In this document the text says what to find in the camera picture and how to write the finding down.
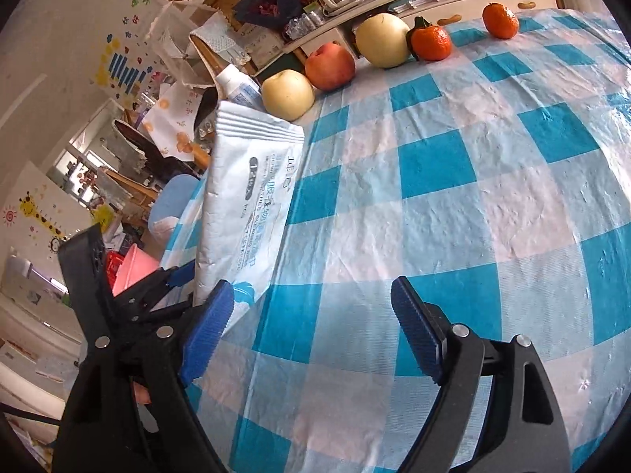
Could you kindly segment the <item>person's left hand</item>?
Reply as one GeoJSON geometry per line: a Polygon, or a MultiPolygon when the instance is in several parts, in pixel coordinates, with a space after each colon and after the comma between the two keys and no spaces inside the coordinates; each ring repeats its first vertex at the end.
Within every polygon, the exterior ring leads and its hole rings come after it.
{"type": "Polygon", "coordinates": [[[151,396],[146,387],[143,387],[143,385],[137,382],[133,382],[133,392],[138,405],[145,406],[150,404],[151,396]]]}

